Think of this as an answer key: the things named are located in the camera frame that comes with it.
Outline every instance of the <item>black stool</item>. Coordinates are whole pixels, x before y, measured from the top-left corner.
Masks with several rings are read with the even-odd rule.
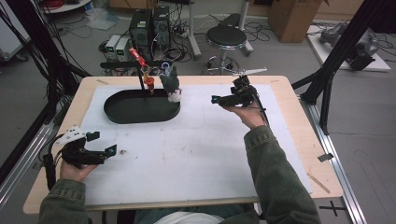
[[[206,33],[206,41],[209,45],[221,49],[220,57],[213,56],[205,64],[205,71],[213,75],[211,71],[219,70],[222,75],[223,71],[233,74],[238,72],[239,64],[236,60],[226,56],[228,49],[241,49],[247,42],[245,33],[233,26],[216,26],[210,28]]]

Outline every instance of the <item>floor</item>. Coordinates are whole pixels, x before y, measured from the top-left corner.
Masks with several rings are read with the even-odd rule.
[[[119,19],[115,27],[107,31],[89,29],[82,11],[58,18],[59,26],[69,30],[62,40],[76,61],[90,74],[103,76],[99,63],[106,59],[98,46],[112,34],[123,34],[129,26],[128,18]],[[206,17],[201,24],[213,21]],[[248,18],[266,25],[265,18]],[[206,27],[215,23],[208,22]],[[242,51],[232,51],[245,69],[266,66],[265,75],[283,75],[290,83],[307,77],[320,68],[314,51],[306,40],[299,44],[279,43],[272,31],[264,31],[261,39],[250,41],[254,52],[246,57]],[[202,57],[195,61],[175,63],[181,76],[201,75],[205,61],[219,54],[208,46],[203,35],[198,35]],[[396,45],[396,38],[389,36]],[[329,132],[332,142],[346,171],[347,178],[359,201],[367,223],[396,223],[396,57],[383,50],[378,52],[382,59],[391,60],[389,72],[352,72],[339,70],[333,80],[332,100],[329,113]],[[306,87],[296,90],[303,93]],[[3,164],[12,149],[30,127],[46,101],[46,80],[40,76],[32,61],[12,60],[0,67],[0,164]],[[37,216],[25,215],[22,211],[30,187],[38,171],[29,169],[7,204],[0,211],[1,223],[34,223]],[[334,199],[335,206],[343,206]],[[329,200],[316,200],[318,206],[330,205]],[[345,211],[319,210],[323,223],[351,223]],[[90,213],[93,223],[101,222],[100,213]],[[115,220],[115,212],[108,213],[108,220]]]

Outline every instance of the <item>hand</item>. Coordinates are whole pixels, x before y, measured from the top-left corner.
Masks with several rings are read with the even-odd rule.
[[[62,161],[61,165],[61,179],[70,179],[78,182],[84,182],[85,177],[94,170],[98,165],[88,165],[82,169],[78,169],[74,165]]]
[[[256,102],[253,102],[247,107],[227,106],[224,109],[234,112],[242,120],[242,123],[247,125],[250,130],[259,126],[266,125],[262,113]]]

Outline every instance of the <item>table surface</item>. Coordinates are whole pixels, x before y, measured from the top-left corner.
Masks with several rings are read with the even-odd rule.
[[[228,84],[232,86],[232,81],[236,77],[220,76],[179,76],[182,85],[209,85],[209,84]],[[286,77],[282,76],[252,76],[249,77],[251,84],[269,84],[277,99],[279,108],[283,114],[286,125],[289,128],[291,138],[303,161],[304,168],[307,171],[310,184],[313,189],[312,198],[341,197],[343,191],[338,178],[328,161],[320,162],[318,156],[324,154],[323,148],[317,139],[317,136],[310,125],[306,114],[304,113],[300,102],[292,89]],[[82,80],[78,92],[70,105],[70,108],[60,127],[59,133],[64,133],[72,125],[80,125],[84,119],[93,93],[96,87],[105,85],[125,86],[137,85],[137,77],[86,77]],[[56,154],[60,148],[54,146],[52,153]],[[48,194],[47,179],[45,170],[41,169],[40,173],[32,187],[32,190],[25,202],[23,211],[26,214],[37,214],[39,205]],[[127,208],[147,208],[147,207],[164,207],[164,206],[189,206],[219,203],[253,203],[251,199],[214,199],[197,203],[178,204],[178,203],[158,203],[158,204],[139,204],[138,206],[128,206],[128,204],[119,204],[117,206],[90,206],[88,210],[109,210],[109,209],[127,209]]]

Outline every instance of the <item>black metal frame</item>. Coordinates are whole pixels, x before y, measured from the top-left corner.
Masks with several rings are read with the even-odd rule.
[[[40,64],[35,60],[38,70],[48,80],[48,103],[43,108],[41,113],[30,126],[29,130],[23,136],[21,141],[12,150],[6,161],[0,167],[0,185],[6,180],[9,172],[20,159],[25,149],[29,146],[36,133],[43,124],[48,124],[56,115],[56,107],[62,98],[62,94],[73,97],[78,88],[78,81],[74,75],[80,77],[90,77],[91,75],[82,69],[74,66],[68,62],[56,47],[50,36],[50,32],[40,19],[35,6],[30,0],[6,0],[9,8],[13,11],[15,16],[20,21],[26,33],[31,37],[31,42],[39,50],[43,56],[45,64]],[[11,31],[20,39],[20,34],[17,30]],[[32,46],[20,39],[25,49],[34,58],[35,54]]]
[[[329,134],[327,124],[332,94],[332,79],[348,53],[355,47],[375,18],[383,12],[385,5],[391,1],[392,0],[363,1],[361,7],[319,70],[291,85],[296,90],[311,83],[307,91],[301,94],[301,100],[306,101],[310,105],[315,105],[318,97],[323,92],[319,125],[325,134]]]

